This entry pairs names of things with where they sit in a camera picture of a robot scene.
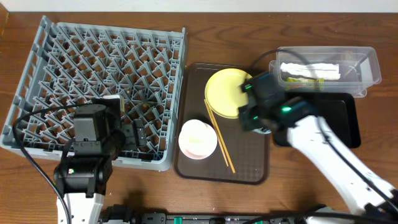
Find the green orange snack wrapper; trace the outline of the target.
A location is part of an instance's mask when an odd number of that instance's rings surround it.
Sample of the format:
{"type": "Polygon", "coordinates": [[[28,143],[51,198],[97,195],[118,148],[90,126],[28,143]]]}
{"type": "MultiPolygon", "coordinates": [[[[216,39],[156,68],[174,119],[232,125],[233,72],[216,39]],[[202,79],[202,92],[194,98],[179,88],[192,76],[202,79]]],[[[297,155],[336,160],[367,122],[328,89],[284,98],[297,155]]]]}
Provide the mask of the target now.
{"type": "Polygon", "coordinates": [[[311,79],[311,78],[293,78],[288,77],[286,82],[300,82],[300,83],[323,83],[325,80],[323,78],[320,79],[311,79]]]}

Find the light blue bowl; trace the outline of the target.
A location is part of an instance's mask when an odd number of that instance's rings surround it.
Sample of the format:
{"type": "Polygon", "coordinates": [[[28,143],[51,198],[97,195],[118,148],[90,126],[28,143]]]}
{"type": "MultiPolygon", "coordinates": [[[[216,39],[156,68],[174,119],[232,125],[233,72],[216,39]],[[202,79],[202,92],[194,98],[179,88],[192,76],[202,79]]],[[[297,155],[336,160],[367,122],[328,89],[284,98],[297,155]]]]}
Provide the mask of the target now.
{"type": "Polygon", "coordinates": [[[270,134],[272,131],[267,128],[257,128],[257,129],[254,129],[253,132],[258,133],[258,134],[270,134]]]}

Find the white paper cup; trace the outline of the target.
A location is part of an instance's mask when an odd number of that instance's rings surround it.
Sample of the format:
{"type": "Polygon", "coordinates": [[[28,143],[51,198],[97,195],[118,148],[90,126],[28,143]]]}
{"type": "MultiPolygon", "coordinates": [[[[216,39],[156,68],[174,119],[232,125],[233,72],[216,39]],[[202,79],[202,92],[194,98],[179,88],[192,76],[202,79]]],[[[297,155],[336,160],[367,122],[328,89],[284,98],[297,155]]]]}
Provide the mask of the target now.
{"type": "Polygon", "coordinates": [[[180,149],[193,157],[208,154],[208,125],[198,119],[185,122],[180,133],[180,149]]]}

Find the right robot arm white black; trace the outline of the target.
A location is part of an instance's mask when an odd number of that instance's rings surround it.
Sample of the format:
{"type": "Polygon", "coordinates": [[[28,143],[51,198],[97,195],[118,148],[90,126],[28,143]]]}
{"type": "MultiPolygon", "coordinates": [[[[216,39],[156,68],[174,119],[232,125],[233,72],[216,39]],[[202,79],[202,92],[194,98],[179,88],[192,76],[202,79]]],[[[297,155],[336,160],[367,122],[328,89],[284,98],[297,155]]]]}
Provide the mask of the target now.
{"type": "Polygon", "coordinates": [[[287,142],[306,156],[340,194],[353,215],[397,220],[397,190],[361,162],[339,139],[312,102],[296,96],[258,100],[238,108],[244,131],[284,132],[287,142]]]}

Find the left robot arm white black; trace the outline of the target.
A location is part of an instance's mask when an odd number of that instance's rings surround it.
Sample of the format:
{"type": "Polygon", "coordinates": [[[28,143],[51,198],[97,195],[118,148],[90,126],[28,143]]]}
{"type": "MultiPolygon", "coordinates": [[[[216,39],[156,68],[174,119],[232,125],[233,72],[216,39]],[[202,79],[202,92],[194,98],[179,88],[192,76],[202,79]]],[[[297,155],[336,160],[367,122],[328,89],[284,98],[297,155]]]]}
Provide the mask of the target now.
{"type": "Polygon", "coordinates": [[[75,137],[66,144],[53,177],[60,191],[57,200],[59,223],[130,223],[131,211],[122,215],[121,207],[110,208],[100,217],[106,184],[113,172],[112,162],[126,148],[146,144],[144,124],[140,119],[123,125],[119,106],[90,104],[75,110],[75,137]]]}

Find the clear plastic waste bin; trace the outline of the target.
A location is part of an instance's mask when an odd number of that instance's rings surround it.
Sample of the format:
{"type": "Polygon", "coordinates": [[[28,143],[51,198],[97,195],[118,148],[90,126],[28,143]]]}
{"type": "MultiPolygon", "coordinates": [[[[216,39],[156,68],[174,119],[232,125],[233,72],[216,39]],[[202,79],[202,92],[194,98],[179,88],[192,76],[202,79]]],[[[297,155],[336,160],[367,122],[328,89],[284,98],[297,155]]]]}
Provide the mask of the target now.
{"type": "Polygon", "coordinates": [[[372,47],[294,46],[280,49],[282,51],[278,52],[276,59],[269,64],[269,70],[279,85],[286,90],[349,93],[355,98],[362,98],[366,96],[370,86],[377,85],[382,80],[377,53],[372,47]],[[289,73],[281,72],[282,63],[338,64],[341,77],[339,80],[325,80],[323,83],[286,82],[288,77],[307,77],[291,76],[289,73]]]}

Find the grey plastic dishwasher rack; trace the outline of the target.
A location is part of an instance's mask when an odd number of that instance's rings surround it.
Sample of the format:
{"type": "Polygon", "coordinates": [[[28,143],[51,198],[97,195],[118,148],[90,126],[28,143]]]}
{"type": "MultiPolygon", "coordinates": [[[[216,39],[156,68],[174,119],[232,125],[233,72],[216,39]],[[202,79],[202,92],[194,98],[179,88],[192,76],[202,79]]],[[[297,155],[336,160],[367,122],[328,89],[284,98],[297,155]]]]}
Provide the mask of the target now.
{"type": "Polygon", "coordinates": [[[34,158],[59,160],[74,135],[72,105],[120,95],[124,124],[144,123],[146,146],[114,165],[165,171],[172,164],[187,31],[166,32],[43,17],[3,130],[1,147],[19,154],[18,135],[34,158]]]}

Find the yellow round plate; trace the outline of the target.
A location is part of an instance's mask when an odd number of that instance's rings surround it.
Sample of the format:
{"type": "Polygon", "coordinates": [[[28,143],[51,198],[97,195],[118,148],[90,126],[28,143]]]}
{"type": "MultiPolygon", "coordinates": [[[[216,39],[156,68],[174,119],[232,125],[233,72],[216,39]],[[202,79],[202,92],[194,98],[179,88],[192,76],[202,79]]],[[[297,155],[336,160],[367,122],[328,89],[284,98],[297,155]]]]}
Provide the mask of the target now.
{"type": "Polygon", "coordinates": [[[238,108],[248,103],[248,95],[240,87],[247,78],[252,76],[237,68],[214,73],[205,86],[205,99],[210,108],[224,118],[238,118],[238,108]]]}

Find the wooden chopstick right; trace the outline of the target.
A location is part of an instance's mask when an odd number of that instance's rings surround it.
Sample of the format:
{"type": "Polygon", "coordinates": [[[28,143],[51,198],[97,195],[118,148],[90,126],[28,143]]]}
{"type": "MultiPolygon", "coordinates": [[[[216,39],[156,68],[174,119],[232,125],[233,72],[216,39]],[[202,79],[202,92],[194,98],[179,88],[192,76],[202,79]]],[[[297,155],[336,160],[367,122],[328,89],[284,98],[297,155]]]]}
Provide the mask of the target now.
{"type": "Polygon", "coordinates": [[[233,162],[232,162],[232,160],[231,160],[231,158],[230,158],[228,149],[227,149],[227,147],[226,147],[224,138],[223,138],[223,136],[222,136],[222,133],[221,133],[221,131],[220,131],[220,128],[219,128],[219,126],[218,126],[218,123],[217,123],[217,120],[216,120],[216,118],[215,118],[215,116],[214,116],[214,113],[213,113],[212,109],[210,108],[210,106],[209,106],[207,100],[204,99],[203,101],[204,101],[204,104],[205,104],[205,106],[206,106],[206,110],[207,110],[208,115],[209,115],[209,117],[210,117],[211,123],[212,123],[212,125],[213,125],[213,127],[214,127],[214,129],[215,129],[215,131],[216,131],[216,135],[217,135],[217,138],[218,138],[218,143],[219,143],[219,145],[220,145],[221,153],[222,153],[222,155],[223,155],[223,158],[224,158],[224,161],[225,161],[225,163],[226,163],[226,166],[227,166],[227,167],[230,167],[230,169],[232,170],[232,173],[235,174],[235,173],[236,173],[236,170],[235,170],[235,168],[234,168],[234,164],[233,164],[233,162]]]}

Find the wooden chopstick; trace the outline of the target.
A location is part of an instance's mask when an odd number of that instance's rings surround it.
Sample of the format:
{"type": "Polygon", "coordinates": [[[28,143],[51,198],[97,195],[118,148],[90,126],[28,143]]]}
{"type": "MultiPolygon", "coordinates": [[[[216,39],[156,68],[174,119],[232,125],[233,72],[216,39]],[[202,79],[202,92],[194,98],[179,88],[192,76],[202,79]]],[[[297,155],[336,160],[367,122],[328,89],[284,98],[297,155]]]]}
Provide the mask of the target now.
{"type": "Polygon", "coordinates": [[[222,154],[222,156],[223,156],[223,159],[224,159],[224,161],[225,161],[226,166],[229,167],[229,164],[228,164],[228,161],[227,161],[227,158],[226,158],[226,154],[224,153],[224,149],[223,149],[223,146],[222,146],[222,143],[221,143],[221,139],[220,139],[220,136],[219,136],[218,128],[216,127],[216,121],[215,121],[213,112],[212,112],[211,108],[209,107],[207,101],[206,101],[205,99],[204,99],[203,101],[204,101],[206,110],[207,110],[207,112],[208,112],[208,116],[209,116],[209,118],[210,118],[212,127],[213,127],[213,129],[215,130],[216,137],[217,137],[217,141],[218,141],[218,145],[219,145],[220,150],[221,150],[221,154],[222,154]]]}
{"type": "Polygon", "coordinates": [[[220,145],[221,153],[222,153],[222,155],[223,155],[223,158],[224,158],[224,161],[225,161],[225,163],[226,163],[226,166],[227,166],[227,167],[230,167],[230,169],[232,170],[232,173],[235,174],[235,173],[236,173],[236,170],[235,170],[235,168],[234,168],[234,164],[233,164],[233,162],[232,162],[232,160],[231,160],[231,158],[230,158],[228,149],[227,149],[227,147],[226,147],[224,138],[223,138],[223,136],[222,136],[222,133],[221,133],[221,131],[220,131],[220,128],[219,128],[219,126],[218,126],[218,123],[217,123],[217,120],[216,120],[216,118],[215,118],[215,116],[214,116],[214,113],[213,113],[212,109],[210,108],[210,106],[209,106],[207,100],[204,99],[203,101],[204,101],[204,104],[205,104],[205,106],[206,106],[206,110],[207,110],[208,115],[209,115],[209,117],[210,117],[211,123],[212,123],[212,125],[213,125],[213,127],[214,127],[214,129],[215,129],[215,131],[216,131],[216,135],[217,135],[217,138],[218,138],[218,143],[219,143],[219,145],[220,145]]]}

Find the wooden chopstick left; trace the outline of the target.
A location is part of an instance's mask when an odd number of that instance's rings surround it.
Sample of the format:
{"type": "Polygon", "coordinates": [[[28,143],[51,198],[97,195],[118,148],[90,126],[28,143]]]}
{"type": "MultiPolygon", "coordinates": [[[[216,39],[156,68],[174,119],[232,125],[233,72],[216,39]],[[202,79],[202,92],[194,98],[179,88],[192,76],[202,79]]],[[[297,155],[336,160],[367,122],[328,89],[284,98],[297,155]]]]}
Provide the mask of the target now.
{"type": "Polygon", "coordinates": [[[223,159],[224,159],[224,161],[225,161],[226,166],[229,167],[229,164],[228,164],[228,161],[227,161],[227,158],[226,158],[226,154],[224,153],[224,149],[223,149],[223,146],[222,146],[222,143],[221,143],[221,139],[220,139],[220,136],[219,136],[218,128],[216,127],[216,121],[215,121],[213,112],[212,112],[211,108],[209,107],[207,101],[206,101],[205,99],[204,99],[203,101],[204,101],[206,110],[207,110],[207,112],[208,112],[208,116],[209,116],[209,118],[210,118],[212,127],[213,127],[213,129],[215,130],[216,137],[217,137],[217,141],[218,141],[218,145],[219,145],[220,150],[221,150],[221,154],[222,154],[222,156],[223,156],[223,159]]]}

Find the brown plastic serving tray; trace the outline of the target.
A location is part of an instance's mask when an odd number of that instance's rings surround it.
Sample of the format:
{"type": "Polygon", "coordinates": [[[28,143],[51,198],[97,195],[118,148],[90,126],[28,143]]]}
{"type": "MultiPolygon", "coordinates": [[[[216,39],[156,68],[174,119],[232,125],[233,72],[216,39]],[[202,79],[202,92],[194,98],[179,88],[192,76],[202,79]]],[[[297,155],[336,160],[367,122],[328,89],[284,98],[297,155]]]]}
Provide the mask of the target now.
{"type": "MultiPolygon", "coordinates": [[[[182,99],[178,115],[178,130],[191,119],[211,124],[206,106],[205,85],[217,71],[232,68],[231,65],[195,63],[188,68],[183,81],[182,99]]],[[[234,184],[259,185],[269,175],[270,135],[243,132],[238,119],[215,115],[222,137],[236,172],[228,167],[221,149],[204,159],[191,159],[178,149],[174,159],[175,172],[186,179],[229,182],[234,184]]]]}

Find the white crumpled tissue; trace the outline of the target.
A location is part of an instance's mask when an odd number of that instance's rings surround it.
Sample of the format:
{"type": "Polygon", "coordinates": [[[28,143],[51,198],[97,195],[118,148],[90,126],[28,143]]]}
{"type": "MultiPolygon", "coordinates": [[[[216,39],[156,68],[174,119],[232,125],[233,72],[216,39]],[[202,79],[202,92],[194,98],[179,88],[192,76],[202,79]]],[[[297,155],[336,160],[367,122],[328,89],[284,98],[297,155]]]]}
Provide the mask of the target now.
{"type": "Polygon", "coordinates": [[[310,65],[300,65],[297,63],[282,63],[281,72],[289,73],[291,76],[301,76],[324,80],[339,80],[341,77],[338,64],[314,63],[310,65]]]}

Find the black rectangular tray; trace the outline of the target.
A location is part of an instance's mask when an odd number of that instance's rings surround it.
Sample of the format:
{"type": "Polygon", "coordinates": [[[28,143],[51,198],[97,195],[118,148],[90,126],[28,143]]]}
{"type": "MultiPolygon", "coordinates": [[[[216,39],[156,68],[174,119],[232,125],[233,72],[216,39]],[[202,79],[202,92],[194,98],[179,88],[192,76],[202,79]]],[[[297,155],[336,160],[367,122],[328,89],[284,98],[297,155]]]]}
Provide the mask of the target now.
{"type": "Polygon", "coordinates": [[[349,93],[286,92],[288,99],[302,97],[325,118],[331,130],[349,148],[361,145],[354,98],[349,93]]]}

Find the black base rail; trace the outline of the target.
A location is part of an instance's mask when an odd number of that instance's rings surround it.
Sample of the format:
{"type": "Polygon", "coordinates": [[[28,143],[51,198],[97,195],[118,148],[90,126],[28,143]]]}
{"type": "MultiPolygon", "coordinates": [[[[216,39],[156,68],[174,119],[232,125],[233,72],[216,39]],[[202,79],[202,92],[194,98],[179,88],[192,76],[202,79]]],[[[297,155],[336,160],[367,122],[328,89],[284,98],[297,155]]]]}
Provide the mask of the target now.
{"type": "Polygon", "coordinates": [[[308,223],[307,217],[283,214],[278,217],[228,213],[169,213],[162,209],[135,209],[128,205],[115,204],[106,208],[97,221],[100,224],[243,224],[243,223],[308,223]]]}

